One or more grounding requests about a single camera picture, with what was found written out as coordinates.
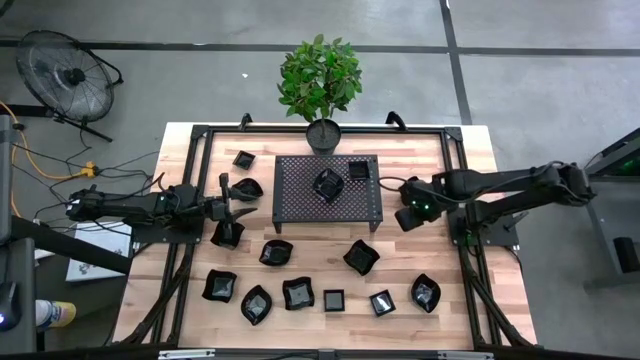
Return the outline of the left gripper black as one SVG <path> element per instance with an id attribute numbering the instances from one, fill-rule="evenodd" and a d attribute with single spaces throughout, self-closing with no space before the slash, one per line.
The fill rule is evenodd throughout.
<path id="1" fill-rule="evenodd" d="M 248 215 L 257 208 L 242 208 L 232 212 L 230 211 L 230 199 L 239 201 L 252 201 L 253 196 L 251 194 L 244 193 L 236 188 L 229 190 L 229 175 L 227 173 L 221 173 L 219 175 L 219 185 L 221 188 L 221 195 L 218 197 L 211 197 L 209 199 L 209 207 L 207 215 L 212 221 L 217 222 L 226 221 L 233 223 L 239 218 Z"/>

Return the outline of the black leaf-shaped mini plate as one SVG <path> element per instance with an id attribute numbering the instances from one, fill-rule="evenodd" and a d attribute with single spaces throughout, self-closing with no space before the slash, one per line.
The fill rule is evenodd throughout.
<path id="1" fill-rule="evenodd" d="M 251 194 L 253 196 L 252 201 L 243 201 L 243 202 L 253 202 L 264 195 L 264 191 L 260 186 L 260 184 L 252 178 L 244 178 L 238 181 L 237 183 L 233 184 L 231 188 L 236 188 L 244 193 Z"/>
<path id="2" fill-rule="evenodd" d="M 266 266 L 284 266 L 292 255 L 294 245 L 279 239 L 269 240 L 262 248 L 259 262 Z"/>
<path id="3" fill-rule="evenodd" d="M 330 168 L 318 174 L 313 183 L 314 192 L 327 203 L 332 203 L 341 194 L 343 189 L 343 178 Z"/>
<path id="4" fill-rule="evenodd" d="M 417 306 L 426 313 L 431 313 L 440 301 L 441 288 L 435 280 L 421 273 L 412 284 L 410 294 Z"/>
<path id="5" fill-rule="evenodd" d="M 234 250 L 238 246 L 244 230 L 245 226 L 240 223 L 220 221 L 211 242 L 216 246 Z"/>
<path id="6" fill-rule="evenodd" d="M 260 324 L 272 308 L 270 294 L 260 285 L 254 286 L 241 302 L 241 313 L 252 326 Z"/>

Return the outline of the black wavy square mini plate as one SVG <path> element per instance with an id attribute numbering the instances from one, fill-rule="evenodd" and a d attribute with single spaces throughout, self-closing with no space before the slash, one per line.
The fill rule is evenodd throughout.
<path id="1" fill-rule="evenodd" d="M 237 275 L 233 272 L 210 270 L 202 297 L 209 301 L 229 303 L 233 297 Z"/>
<path id="2" fill-rule="evenodd" d="M 310 277 L 304 276 L 292 280 L 285 280 L 282 284 L 285 309 L 288 311 L 313 307 L 315 295 Z"/>
<path id="3" fill-rule="evenodd" d="M 354 242 L 343 256 L 345 263 L 361 276 L 367 275 L 379 259 L 379 253 L 362 239 Z"/>

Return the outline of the black perforated metal stand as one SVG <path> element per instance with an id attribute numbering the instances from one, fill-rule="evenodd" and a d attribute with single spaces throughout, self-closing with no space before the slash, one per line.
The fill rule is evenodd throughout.
<path id="1" fill-rule="evenodd" d="M 370 178 L 353 181 L 348 163 L 367 161 Z M 313 190 L 318 174 L 330 168 L 344 180 L 344 189 L 327 203 Z M 279 155 L 275 158 L 272 222 L 277 233 L 284 223 L 363 222 L 374 232 L 383 221 L 379 161 L 374 154 Z"/>

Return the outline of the green potted plant black pot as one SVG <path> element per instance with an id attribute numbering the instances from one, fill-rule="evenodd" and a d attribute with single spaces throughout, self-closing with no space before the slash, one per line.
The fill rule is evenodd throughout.
<path id="1" fill-rule="evenodd" d="M 351 43 L 322 34 L 287 52 L 279 65 L 278 101 L 286 115 L 307 122 L 305 138 L 316 155 L 331 155 L 341 141 L 335 112 L 346 112 L 362 92 L 359 58 Z"/>

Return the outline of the black metal beam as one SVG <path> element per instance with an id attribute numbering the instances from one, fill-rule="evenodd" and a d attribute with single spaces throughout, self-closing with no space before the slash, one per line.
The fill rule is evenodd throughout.
<path id="1" fill-rule="evenodd" d="M 11 217 L 11 236 L 16 239 L 31 238 L 36 248 L 70 259 L 122 274 L 130 272 L 131 259 L 127 255 L 118 255 L 17 216 Z"/>

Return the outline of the work table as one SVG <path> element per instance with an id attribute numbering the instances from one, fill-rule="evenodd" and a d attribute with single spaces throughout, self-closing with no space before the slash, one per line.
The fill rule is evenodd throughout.
<path id="1" fill-rule="evenodd" d="M 596 198 L 587 206 L 595 236 L 612 273 L 584 283 L 587 290 L 640 285 L 640 271 L 622 273 L 613 239 L 629 237 L 640 258 L 640 176 L 612 176 L 609 171 L 640 155 L 640 127 L 597 153 L 585 166 Z"/>

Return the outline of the black metal floor fan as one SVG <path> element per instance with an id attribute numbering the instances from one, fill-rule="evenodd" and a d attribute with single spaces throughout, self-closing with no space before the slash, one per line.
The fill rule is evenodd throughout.
<path id="1" fill-rule="evenodd" d="M 90 127 L 109 113 L 122 72 L 66 34 L 34 30 L 17 43 L 18 74 L 36 105 L 14 105 L 18 116 L 51 118 L 107 142 L 112 138 Z"/>

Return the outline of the white and yellow spray can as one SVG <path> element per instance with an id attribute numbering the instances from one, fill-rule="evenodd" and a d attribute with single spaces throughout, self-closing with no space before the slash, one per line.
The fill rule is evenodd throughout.
<path id="1" fill-rule="evenodd" d="M 76 312 L 73 303 L 37 299 L 35 326 L 40 329 L 65 327 L 74 320 Z"/>

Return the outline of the small black box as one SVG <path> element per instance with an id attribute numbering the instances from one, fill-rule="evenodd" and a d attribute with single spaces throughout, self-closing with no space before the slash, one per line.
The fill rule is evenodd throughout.
<path id="1" fill-rule="evenodd" d="M 614 248 L 622 273 L 640 271 L 640 258 L 637 255 L 634 242 L 629 237 L 617 237 L 613 239 Z"/>

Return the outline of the black computer green lights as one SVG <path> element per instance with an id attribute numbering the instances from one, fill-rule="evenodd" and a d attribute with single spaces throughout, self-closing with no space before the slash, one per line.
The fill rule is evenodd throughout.
<path id="1" fill-rule="evenodd" d="M 638 177 L 640 176 L 640 155 L 630 158 L 617 168 L 609 171 L 612 176 Z"/>

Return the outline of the grey desk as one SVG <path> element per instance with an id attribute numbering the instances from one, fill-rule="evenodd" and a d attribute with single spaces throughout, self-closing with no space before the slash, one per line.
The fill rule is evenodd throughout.
<path id="1" fill-rule="evenodd" d="M 34 246 L 30 238 L 11 236 L 10 190 L 13 130 L 9 119 L 0 115 L 0 283 L 19 284 L 21 320 L 13 329 L 0 332 L 0 359 L 10 360 L 37 350 L 33 267 Z"/>

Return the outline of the black computer mouse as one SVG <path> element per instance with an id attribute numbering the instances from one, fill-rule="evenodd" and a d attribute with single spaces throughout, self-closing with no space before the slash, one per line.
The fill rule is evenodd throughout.
<path id="1" fill-rule="evenodd" d="M 17 326 L 21 316 L 19 284 L 14 281 L 0 283 L 0 332 Z"/>

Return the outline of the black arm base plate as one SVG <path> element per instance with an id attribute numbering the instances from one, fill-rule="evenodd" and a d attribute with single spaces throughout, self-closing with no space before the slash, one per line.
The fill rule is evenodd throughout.
<path id="1" fill-rule="evenodd" d="M 197 244 L 202 240 L 204 221 L 194 220 L 182 227 L 132 225 L 132 239 L 139 243 Z"/>
<path id="2" fill-rule="evenodd" d="M 516 232 L 518 220 L 513 215 L 499 218 L 493 223 L 468 225 L 465 208 L 446 213 L 451 242 L 456 246 L 500 246 L 518 247 Z"/>

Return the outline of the silver metal bracket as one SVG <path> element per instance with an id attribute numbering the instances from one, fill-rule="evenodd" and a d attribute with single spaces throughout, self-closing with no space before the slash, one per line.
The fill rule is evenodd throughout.
<path id="1" fill-rule="evenodd" d="M 438 360 L 495 360 L 494 354 L 490 352 L 476 351 L 438 351 Z"/>
<path id="2" fill-rule="evenodd" d="M 157 360 L 212 360 L 215 349 L 176 349 L 160 351 Z"/>

